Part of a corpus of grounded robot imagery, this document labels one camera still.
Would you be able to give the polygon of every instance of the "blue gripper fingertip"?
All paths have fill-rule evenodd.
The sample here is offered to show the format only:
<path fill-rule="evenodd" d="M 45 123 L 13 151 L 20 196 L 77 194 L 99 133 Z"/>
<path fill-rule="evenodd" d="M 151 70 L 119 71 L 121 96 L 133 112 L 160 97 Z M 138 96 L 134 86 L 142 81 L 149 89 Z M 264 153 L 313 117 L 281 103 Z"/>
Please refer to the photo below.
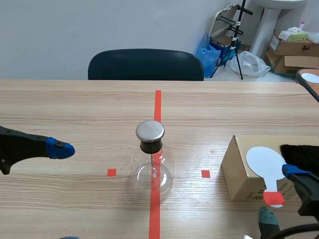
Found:
<path fill-rule="evenodd" d="M 70 145 L 69 143 L 66 143 L 64 145 L 64 147 L 58 147 L 55 145 L 56 139 L 55 138 L 48 138 L 48 140 L 46 141 L 45 145 L 46 145 L 46 151 L 48 154 L 49 158 L 59 158 L 59 159 L 64 159 L 64 158 L 68 158 L 71 157 L 75 154 L 75 149 L 72 145 Z"/>

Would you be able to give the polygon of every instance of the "black chair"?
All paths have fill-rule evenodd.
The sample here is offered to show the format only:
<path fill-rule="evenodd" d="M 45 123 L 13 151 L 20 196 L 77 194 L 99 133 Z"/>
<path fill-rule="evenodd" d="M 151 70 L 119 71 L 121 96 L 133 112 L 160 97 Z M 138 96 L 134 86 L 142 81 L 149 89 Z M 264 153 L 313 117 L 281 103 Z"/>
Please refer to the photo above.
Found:
<path fill-rule="evenodd" d="M 160 49 L 104 51 L 90 62 L 89 80 L 203 81 L 200 61 L 192 54 Z"/>

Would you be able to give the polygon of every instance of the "silver cap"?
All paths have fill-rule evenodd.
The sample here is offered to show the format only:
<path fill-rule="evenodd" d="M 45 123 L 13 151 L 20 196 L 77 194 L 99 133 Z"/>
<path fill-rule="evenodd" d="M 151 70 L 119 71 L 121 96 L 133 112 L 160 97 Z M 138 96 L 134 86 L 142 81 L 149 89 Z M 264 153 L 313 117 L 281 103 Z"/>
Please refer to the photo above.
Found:
<path fill-rule="evenodd" d="M 136 128 L 136 136 L 145 143 L 159 141 L 164 136 L 164 133 L 164 126 L 155 120 L 144 121 Z"/>

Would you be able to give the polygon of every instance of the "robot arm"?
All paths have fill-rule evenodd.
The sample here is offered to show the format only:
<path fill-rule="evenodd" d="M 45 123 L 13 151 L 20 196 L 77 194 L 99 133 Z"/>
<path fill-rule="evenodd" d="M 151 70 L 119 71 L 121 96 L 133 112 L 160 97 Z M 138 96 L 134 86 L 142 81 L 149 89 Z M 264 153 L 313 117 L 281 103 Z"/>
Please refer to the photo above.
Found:
<path fill-rule="evenodd" d="M 27 158 L 64 159 L 74 153 L 69 143 L 0 126 L 0 170 L 3 174 L 9 174 L 15 163 Z"/>

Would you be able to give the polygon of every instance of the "glass bottle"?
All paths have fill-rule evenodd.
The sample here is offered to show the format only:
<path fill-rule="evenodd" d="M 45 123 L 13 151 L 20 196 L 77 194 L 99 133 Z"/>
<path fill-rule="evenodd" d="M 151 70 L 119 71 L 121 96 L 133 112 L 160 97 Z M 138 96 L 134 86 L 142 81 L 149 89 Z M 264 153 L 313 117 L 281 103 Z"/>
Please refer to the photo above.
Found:
<path fill-rule="evenodd" d="M 141 144 L 132 156 L 131 176 L 140 191 L 148 193 L 152 186 L 163 192 L 172 186 L 175 162 L 170 148 L 161 141 L 164 133 L 164 126 L 155 120 L 142 122 L 136 128 Z"/>

